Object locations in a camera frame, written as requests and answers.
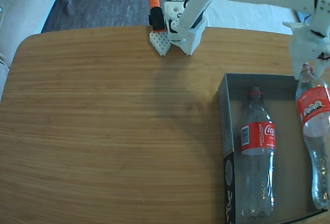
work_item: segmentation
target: robotic arm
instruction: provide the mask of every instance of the robotic arm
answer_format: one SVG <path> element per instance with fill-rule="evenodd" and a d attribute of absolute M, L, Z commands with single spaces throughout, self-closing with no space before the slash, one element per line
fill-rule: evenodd
<path fill-rule="evenodd" d="M 164 3 L 166 31 L 154 30 L 150 41 L 161 55 L 165 55 L 170 45 L 179 46 L 191 55 L 200 43 L 206 26 L 204 10 L 212 0 L 169 0 Z M 311 13 L 310 25 L 306 23 L 284 23 L 292 29 L 290 53 L 293 75 L 297 79 L 302 64 L 316 60 L 315 74 L 320 76 L 330 65 L 330 0 L 229 0 L 253 4 L 270 4 Z M 161 36 L 165 45 L 156 43 Z"/>

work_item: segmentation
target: plastic bottle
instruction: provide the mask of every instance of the plastic bottle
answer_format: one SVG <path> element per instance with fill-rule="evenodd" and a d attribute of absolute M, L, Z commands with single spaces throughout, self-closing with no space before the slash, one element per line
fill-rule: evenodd
<path fill-rule="evenodd" d="M 330 94 L 328 85 L 303 65 L 296 91 L 296 105 L 312 162 L 311 195 L 318 209 L 330 207 Z"/>
<path fill-rule="evenodd" d="M 274 209 L 273 159 L 275 126 L 265 109 L 259 87 L 249 91 L 249 113 L 241 127 L 243 163 L 242 212 L 244 217 L 269 216 Z"/>

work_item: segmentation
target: couch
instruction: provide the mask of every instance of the couch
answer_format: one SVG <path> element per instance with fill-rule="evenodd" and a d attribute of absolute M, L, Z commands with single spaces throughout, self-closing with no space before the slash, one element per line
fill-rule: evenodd
<path fill-rule="evenodd" d="M 20 43 L 41 32 L 55 0 L 0 0 L 0 98 Z"/>

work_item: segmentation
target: cardboard box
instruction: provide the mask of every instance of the cardboard box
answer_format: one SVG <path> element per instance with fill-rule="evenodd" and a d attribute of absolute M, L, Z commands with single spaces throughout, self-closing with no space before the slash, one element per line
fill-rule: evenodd
<path fill-rule="evenodd" d="M 218 90 L 225 173 L 225 223 L 292 223 L 322 211 L 311 198 L 311 160 L 295 106 L 297 81 L 290 76 L 225 74 Z M 240 119 L 248 110 L 248 89 L 258 86 L 274 120 L 274 210 L 269 217 L 244 220 L 240 210 L 243 173 L 240 153 Z"/>

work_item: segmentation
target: coca-cola logo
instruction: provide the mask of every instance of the coca-cola logo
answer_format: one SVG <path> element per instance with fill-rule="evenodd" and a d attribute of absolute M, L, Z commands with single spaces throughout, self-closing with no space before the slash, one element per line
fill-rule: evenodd
<path fill-rule="evenodd" d="M 265 135 L 271 135 L 271 136 L 275 136 L 275 130 L 274 130 L 274 128 L 271 126 L 271 125 L 267 125 L 266 127 L 265 127 Z"/>

